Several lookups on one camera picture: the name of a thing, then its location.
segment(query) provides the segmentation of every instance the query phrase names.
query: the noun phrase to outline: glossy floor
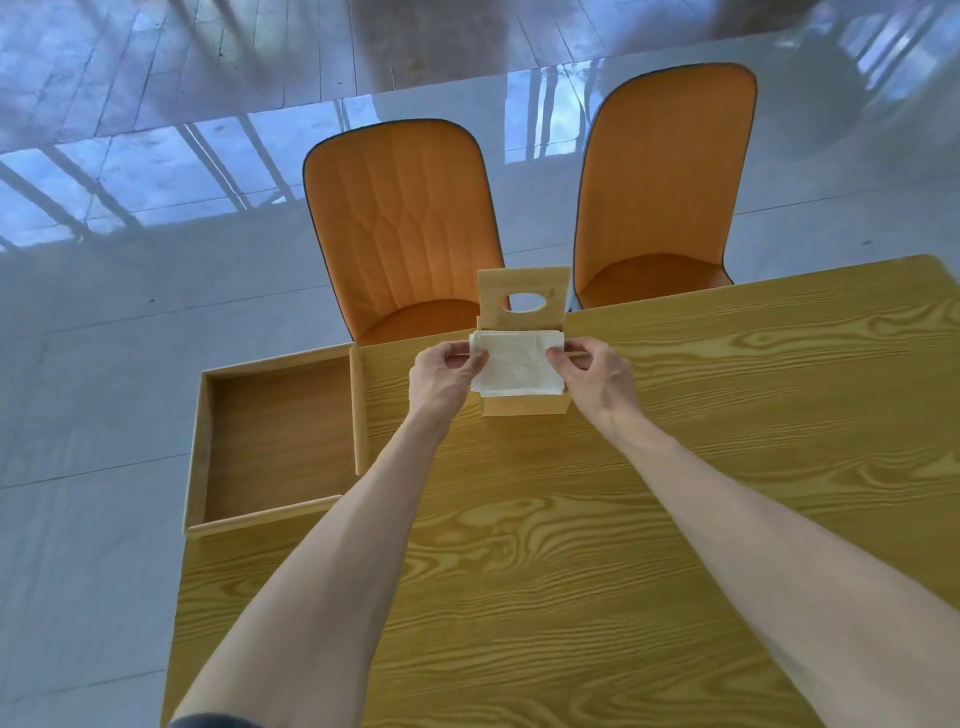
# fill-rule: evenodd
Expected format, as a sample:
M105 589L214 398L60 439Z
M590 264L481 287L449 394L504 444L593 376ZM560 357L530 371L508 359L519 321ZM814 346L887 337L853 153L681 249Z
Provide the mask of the glossy floor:
M924 7L0 155L0 724L156 725L200 370L348 340L302 199L310 146L456 121L508 264L567 264L604 96L739 61L760 96L735 282L916 253L957 275L960 5Z
M4 0L0 152L939 0Z

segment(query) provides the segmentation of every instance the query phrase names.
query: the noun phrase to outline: sleeve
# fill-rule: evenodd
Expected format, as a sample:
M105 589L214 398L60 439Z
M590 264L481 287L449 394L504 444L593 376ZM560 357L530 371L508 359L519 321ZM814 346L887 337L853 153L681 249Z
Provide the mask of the sleeve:
M262 728L242 717L222 716L214 713L201 713L195 716L179 717L172 720L168 728Z

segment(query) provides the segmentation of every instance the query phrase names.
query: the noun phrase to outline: finger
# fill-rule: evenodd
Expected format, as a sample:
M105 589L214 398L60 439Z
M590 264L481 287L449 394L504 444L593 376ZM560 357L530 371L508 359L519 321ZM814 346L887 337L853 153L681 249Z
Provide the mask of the finger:
M481 349L470 355L470 358L460 368L460 372L467 379L473 380L473 378L480 374L480 371L487 366L487 360L489 358L490 353Z
M567 339L564 342L564 350L567 352L588 352L594 356L602 351L607 344L600 339L594 339L591 336L581 336L576 339Z
M584 372L590 368L590 365L593 363L593 354L587 352L574 352L573 355L567 357L570 362L577 369L583 370Z
M550 366L554 368L557 374L564 378L565 382L569 382L570 379L577 376L577 373L580 371L576 365L566 357L566 354L560 347L551 347L546 350L546 358L550 362Z
M447 356L456 356L459 354L469 356L470 354L470 342L466 339L464 341L447 341L445 343L450 345Z
M450 369L460 369L464 364L467 363L467 360L470 359L470 355L466 353L455 353L446 358L446 366Z
M451 356L454 353L454 344L458 342L454 341L442 341L440 344L434 344L432 347L424 349L422 352L417 354L417 361L429 361L433 363L440 363L444 361L448 356Z

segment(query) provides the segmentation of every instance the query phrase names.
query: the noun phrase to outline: white napkin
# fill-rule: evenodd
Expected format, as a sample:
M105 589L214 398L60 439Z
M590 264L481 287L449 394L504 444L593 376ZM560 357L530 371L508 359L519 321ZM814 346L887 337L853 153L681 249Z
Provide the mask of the white napkin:
M475 331L470 353L485 349L490 359L470 389L482 397L563 394L564 380L546 359L551 347L564 347L562 331Z

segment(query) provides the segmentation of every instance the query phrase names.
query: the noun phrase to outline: orange chair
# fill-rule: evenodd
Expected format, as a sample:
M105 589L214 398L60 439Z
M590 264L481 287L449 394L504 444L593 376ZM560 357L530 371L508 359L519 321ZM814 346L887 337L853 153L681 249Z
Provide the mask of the orange chair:
M391 121L310 150L303 185L353 339L476 326L477 270L502 268L476 140L440 119Z
M723 252L755 105L754 74L733 63L649 73L604 101L573 246L584 308L732 283Z

